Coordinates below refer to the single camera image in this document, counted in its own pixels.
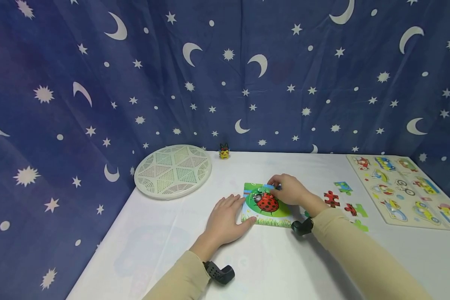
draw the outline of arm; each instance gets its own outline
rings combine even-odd
[[[269,184],[277,198],[300,205],[313,219],[312,233],[358,286],[365,299],[428,300],[430,295],[387,250],[360,231],[338,209],[329,208],[319,196],[310,193],[295,177],[275,175]]]
[[[251,217],[240,225],[235,223],[235,216],[244,201],[240,195],[220,199],[203,234],[143,300],[197,300],[210,280],[203,262],[209,261],[220,246],[243,236],[256,221]]]

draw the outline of wooden peg puzzle board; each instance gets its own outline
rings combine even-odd
[[[450,230],[450,198],[410,158],[347,155],[386,223]]]

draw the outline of hand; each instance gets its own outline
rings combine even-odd
[[[268,184],[272,184],[275,187],[282,184],[281,190],[270,190],[270,193],[286,204],[300,205],[313,218],[329,208],[319,196],[310,193],[297,178],[291,175],[273,175]]]
[[[190,248],[203,262],[207,262],[224,244],[231,243],[242,237],[255,223],[256,217],[245,220],[242,224],[235,223],[237,212],[242,207],[245,198],[233,194],[220,199],[208,218],[207,227],[202,235]]]

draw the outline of beige sleeve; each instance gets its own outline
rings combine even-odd
[[[313,219],[312,233],[339,262],[365,299],[432,299],[387,250],[346,219],[325,209]]]
[[[209,280],[202,261],[186,251],[143,300],[197,300]]]

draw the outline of white dot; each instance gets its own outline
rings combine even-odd
[[[9,228],[10,228],[10,222],[3,221],[2,223],[0,223],[0,230],[1,231],[8,230]]]

